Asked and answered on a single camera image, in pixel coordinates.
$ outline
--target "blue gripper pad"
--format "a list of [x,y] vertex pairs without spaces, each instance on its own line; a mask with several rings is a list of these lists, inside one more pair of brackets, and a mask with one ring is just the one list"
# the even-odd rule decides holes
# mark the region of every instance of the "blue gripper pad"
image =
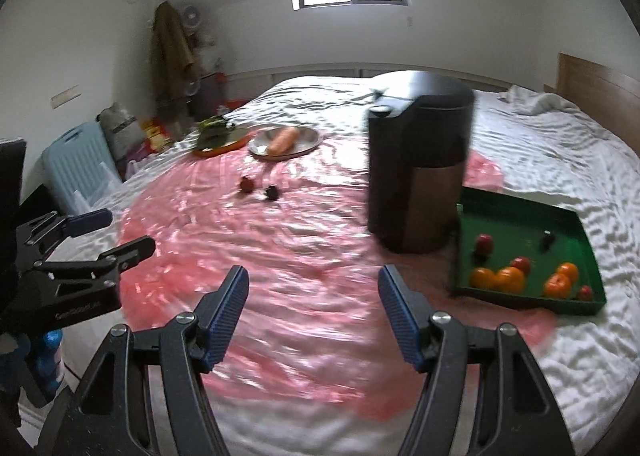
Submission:
[[405,362],[425,371],[424,342],[429,338],[433,309],[419,292],[409,290],[395,266],[386,264],[378,273],[378,295],[394,331]]
[[67,236],[77,238],[94,230],[108,227],[112,221],[113,215],[108,209],[100,209],[79,216],[69,216],[66,219],[65,232]]
[[239,265],[231,267],[220,288],[207,293],[193,311],[198,327],[204,335],[204,356],[200,357],[200,371],[209,373],[222,362],[238,319],[249,295],[249,273]]

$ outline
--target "plastic bag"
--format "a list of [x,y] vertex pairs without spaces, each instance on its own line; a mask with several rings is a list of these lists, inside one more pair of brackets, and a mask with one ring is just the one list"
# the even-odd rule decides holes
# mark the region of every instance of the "plastic bag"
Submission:
[[[241,176],[256,190],[238,192]],[[268,201],[275,184],[280,198]],[[402,360],[377,290],[395,263],[408,285],[461,322],[518,326],[529,345],[553,330],[547,310],[517,312],[446,290],[452,245],[398,255],[367,232],[366,143],[327,139],[315,152],[261,163],[246,150],[187,158],[151,184],[123,220],[121,242],[142,234],[156,254],[122,275],[134,329],[164,325],[215,290],[233,264],[251,286],[225,359],[204,381],[217,393],[259,400],[308,398],[385,421],[412,409],[422,377]]]
[[464,183],[467,187],[501,192],[504,186],[504,176],[494,162],[472,150],[466,160]]
[[74,213],[76,216],[99,209],[100,206],[96,206],[98,201],[121,187],[120,178],[104,162],[100,162],[100,169],[102,170],[102,183],[93,194],[85,198],[79,190],[74,191]]
[[144,169],[145,165],[154,160],[156,156],[156,154],[152,153],[145,156],[142,160],[129,160],[124,174],[125,181],[131,178],[134,174],[139,173],[140,170]]

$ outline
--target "screw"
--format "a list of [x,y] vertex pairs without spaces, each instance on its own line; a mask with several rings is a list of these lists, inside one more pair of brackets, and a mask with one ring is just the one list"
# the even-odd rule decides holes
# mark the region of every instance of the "screw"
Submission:
[[191,321],[195,320],[196,316],[191,311],[183,311],[175,316],[175,321],[178,324],[189,324]]
[[445,311],[437,311],[431,316],[431,320],[436,324],[448,324],[451,321],[451,315]]
[[126,324],[116,324],[113,328],[111,328],[111,335],[113,337],[122,337],[127,332]]
[[505,322],[504,324],[500,324],[500,333],[507,335],[507,337],[513,337],[518,333],[518,329],[513,324]]

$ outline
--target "green tray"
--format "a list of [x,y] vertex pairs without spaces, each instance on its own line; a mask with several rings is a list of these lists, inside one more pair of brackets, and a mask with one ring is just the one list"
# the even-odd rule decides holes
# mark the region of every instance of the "green tray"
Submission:
[[[452,270],[452,292],[469,295],[507,308],[548,308],[557,314],[594,315],[606,304],[602,278],[578,214],[523,198],[478,189],[463,188],[460,203],[460,232]],[[548,251],[540,248],[545,230],[556,236]],[[483,264],[476,264],[473,250],[478,234],[490,234],[494,252]],[[482,290],[469,286],[468,278],[477,266],[493,271],[509,266],[511,259],[531,260],[527,287],[520,295]],[[542,297],[545,281],[562,262],[572,262],[580,276],[569,299]],[[593,301],[572,300],[581,286],[593,290]]]

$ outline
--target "wooden board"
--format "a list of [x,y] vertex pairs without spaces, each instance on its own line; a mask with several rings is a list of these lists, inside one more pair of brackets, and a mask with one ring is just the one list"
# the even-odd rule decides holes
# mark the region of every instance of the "wooden board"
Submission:
[[640,81],[561,53],[556,92],[640,155]]

